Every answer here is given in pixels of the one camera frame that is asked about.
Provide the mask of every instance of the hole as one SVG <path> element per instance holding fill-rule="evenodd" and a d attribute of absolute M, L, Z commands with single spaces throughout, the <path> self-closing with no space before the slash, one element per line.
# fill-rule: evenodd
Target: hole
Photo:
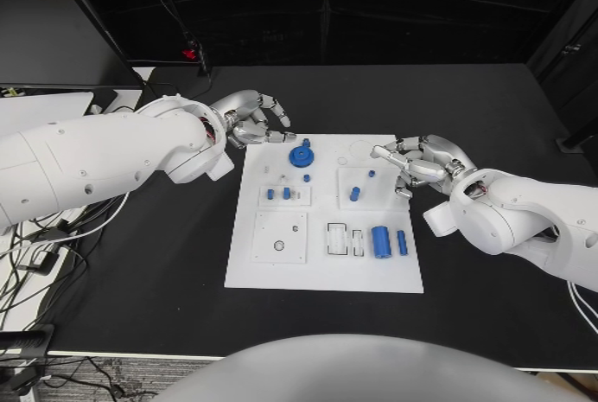
<path fill-rule="evenodd" d="M 598 243 L 598 233 L 592 233 L 585 239 L 585 247 L 589 249 Z"/>

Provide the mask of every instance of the robotic hand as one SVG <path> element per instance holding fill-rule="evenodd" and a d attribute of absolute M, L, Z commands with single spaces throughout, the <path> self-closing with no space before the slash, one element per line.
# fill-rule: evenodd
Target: robotic hand
<path fill-rule="evenodd" d="M 424 213 L 437 236 L 460 230 L 486 253 L 519 255 L 549 274 L 598 291 L 597 188 L 478 170 L 458 146 L 434 135 L 375 146 L 372 157 L 401 168 L 399 196 L 409 199 L 406 187 L 424 185 L 450 196 Z"/>
<path fill-rule="evenodd" d="M 115 112 L 48 123 L 0 137 L 0 227 L 81 207 L 135 190 L 156 170 L 174 183 L 233 168 L 235 147 L 295 141 L 268 130 L 261 108 L 285 127 L 278 101 L 241 91 L 212 106 L 163 97 L 137 112 Z"/>

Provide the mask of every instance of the floor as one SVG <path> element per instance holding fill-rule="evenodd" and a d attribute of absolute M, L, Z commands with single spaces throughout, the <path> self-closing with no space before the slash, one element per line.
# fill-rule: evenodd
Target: floor
<path fill-rule="evenodd" d="M 49 363 L 79 361 L 81 358 L 49 359 Z M 112 382 L 124 389 L 124 393 L 135 395 L 140 392 L 160 392 L 174 382 L 183 379 L 197 369 L 209 365 L 209 361 L 171 361 L 164 359 L 117 359 L 95 358 L 94 362 L 112 377 Z M 105 375 L 88 361 L 55 367 L 46 367 L 46 374 L 71 376 L 75 380 L 108 385 Z M 49 380 L 52 385 L 63 383 L 62 379 Z M 37 385 L 42 402 L 112 402 L 105 389 L 82 386 L 69 382 L 59 389 Z M 151 400 L 153 395 L 143 394 L 118 400 L 143 402 Z M 0 386 L 0 401 L 19 402 L 17 396 Z"/>

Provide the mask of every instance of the white platform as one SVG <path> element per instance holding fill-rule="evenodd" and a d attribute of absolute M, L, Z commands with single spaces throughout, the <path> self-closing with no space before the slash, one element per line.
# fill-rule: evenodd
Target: white platform
<path fill-rule="evenodd" d="M 300 145 L 305 137 L 311 142 L 316 160 L 308 167 L 298 169 L 290 164 L 288 155 L 290 150 Z M 391 135 L 300 135 L 297 144 L 262 144 L 246 148 L 225 287 L 424 292 L 411 229 L 409 203 L 395 201 L 392 191 L 399 170 L 382 159 L 372 159 L 369 156 L 372 147 L 376 144 L 389 143 L 393 139 Z M 362 179 L 362 173 L 367 173 L 370 169 L 376 171 L 376 176 L 370 178 L 365 175 Z M 310 174 L 310 182 L 303 180 L 305 174 Z M 339 179 L 344 182 L 350 175 L 354 175 L 356 180 L 362 179 L 359 180 L 359 184 L 363 185 L 360 188 L 362 210 L 357 210 L 360 201 L 354 203 L 354 210 L 340 208 L 339 199 L 347 197 L 349 194 L 344 193 L 346 188 L 339 189 Z M 295 206 L 261 206 L 262 188 L 280 186 L 310 186 L 310 206 L 297 204 Z M 378 204 L 386 207 L 383 210 L 372 210 L 378 208 L 370 203 L 373 193 L 380 196 Z M 307 256 L 301 259 L 303 263 L 297 261 L 294 263 L 288 261 L 255 262 L 255 253 L 252 255 L 255 252 L 255 219 L 264 212 L 307 215 Z M 280 240 L 285 241 L 290 235 L 285 231 L 294 224 L 291 220 L 284 219 L 282 215 L 277 220 L 284 226 Z M 327 254 L 327 223 L 346 223 L 347 225 L 349 255 L 346 256 Z M 392 257 L 388 259 L 373 257 L 370 230 L 376 226 L 386 226 L 391 231 Z M 353 230 L 363 231 L 363 257 L 353 255 Z M 405 257 L 399 255 L 398 230 L 405 231 L 408 240 L 409 255 Z M 264 248 L 271 248 L 268 259 L 275 254 L 271 241 L 272 239 L 264 241 Z"/>

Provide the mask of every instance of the white cable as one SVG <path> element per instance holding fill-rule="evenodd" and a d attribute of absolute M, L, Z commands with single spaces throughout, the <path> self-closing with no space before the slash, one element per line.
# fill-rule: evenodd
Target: white cable
<path fill-rule="evenodd" d="M 592 329 L 594 329 L 594 331 L 595 331 L 595 334 L 598 334 L 598 328 L 594 326 L 594 323 L 591 322 L 591 320 L 589 320 L 588 316 L 585 315 L 585 313 L 584 313 L 584 311 L 582 311 L 582 309 L 581 309 L 581 307 L 579 307 L 579 304 L 576 303 L 576 300 L 575 300 L 575 294 L 574 294 L 574 283 L 572 283 L 571 281 L 566 281 L 566 287 L 568 287 L 568 289 L 569 289 L 569 295 L 571 295 L 571 299 L 572 299 L 572 301 L 574 301 L 574 304 L 575 304 L 576 310 L 579 311 L 579 314 L 582 315 L 584 319 L 588 321 L 588 324 L 589 324 L 589 326 L 592 327 Z"/>
<path fill-rule="evenodd" d="M 576 290 L 576 285 L 572 283 L 572 288 L 574 288 L 574 293 L 575 296 L 579 298 L 579 301 L 585 304 L 585 307 L 592 311 L 595 318 L 598 318 L 598 312 L 595 311 L 595 309 L 592 308 L 592 306 L 588 304 L 588 302 L 584 300 L 579 291 Z"/>
<path fill-rule="evenodd" d="M 22 249 L 30 248 L 32 246 L 42 246 L 42 245 L 48 245 L 48 244 L 55 244 L 56 242 L 65 242 L 66 240 L 73 240 L 76 238 L 82 238 L 84 236 L 88 236 L 91 233 L 97 232 L 115 218 L 115 216 L 118 215 L 118 212 L 122 209 L 122 206 L 127 202 L 128 199 L 128 193 L 124 194 L 124 199 L 121 201 L 121 205 L 118 206 L 118 209 L 115 210 L 115 212 L 112 213 L 112 216 L 108 218 L 108 220 L 95 228 L 92 229 L 89 232 L 85 232 L 79 235 L 75 236 L 69 236 L 68 238 L 62 238 L 62 239 L 55 239 L 55 240 L 45 240 L 43 242 L 33 242 L 32 244 L 26 245 L 26 246 L 19 246 L 17 248 L 9 249 L 4 252 L 0 252 L 1 255 L 6 255 L 7 253 L 12 253 L 14 251 L 19 251 Z"/>

